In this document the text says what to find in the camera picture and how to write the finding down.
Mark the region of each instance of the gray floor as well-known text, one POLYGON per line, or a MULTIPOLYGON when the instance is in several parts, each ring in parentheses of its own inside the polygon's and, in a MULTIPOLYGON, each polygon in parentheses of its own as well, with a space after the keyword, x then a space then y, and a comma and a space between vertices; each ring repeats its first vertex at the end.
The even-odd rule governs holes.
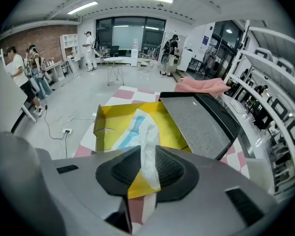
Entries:
MULTIPOLYGON (((162 78, 154 67, 150 73, 136 67, 123 66, 124 83, 127 87, 140 88, 152 91, 174 91, 173 78, 162 78)), ((46 99, 48 104, 46 120, 49 123, 51 136, 62 137, 59 133, 63 124, 70 120, 70 116, 77 118, 89 118, 87 120, 74 119, 64 127, 72 128, 72 134, 67 136, 67 157, 73 157, 86 130, 92 123, 98 105, 105 105, 116 90, 122 86, 119 81, 114 81, 107 86, 107 67, 98 66, 93 72, 86 72, 86 68, 75 74, 70 74, 65 80, 55 83, 52 88, 56 90, 46 99)), ((37 117, 34 123, 28 117, 24 117, 14 134, 24 137, 36 148, 47 150, 52 159, 65 158, 64 140, 52 140, 48 135, 48 127, 42 117, 37 117)))

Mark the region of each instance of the white outlet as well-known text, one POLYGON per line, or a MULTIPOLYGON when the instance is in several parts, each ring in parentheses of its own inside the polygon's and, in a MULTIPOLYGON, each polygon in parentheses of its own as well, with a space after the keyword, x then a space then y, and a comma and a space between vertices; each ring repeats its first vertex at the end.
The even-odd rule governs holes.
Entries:
POLYGON ((62 133, 65 133, 66 131, 69 131, 68 134, 71 134, 71 133, 73 132, 73 129, 72 129, 72 128, 64 128, 64 129, 62 130, 62 133))

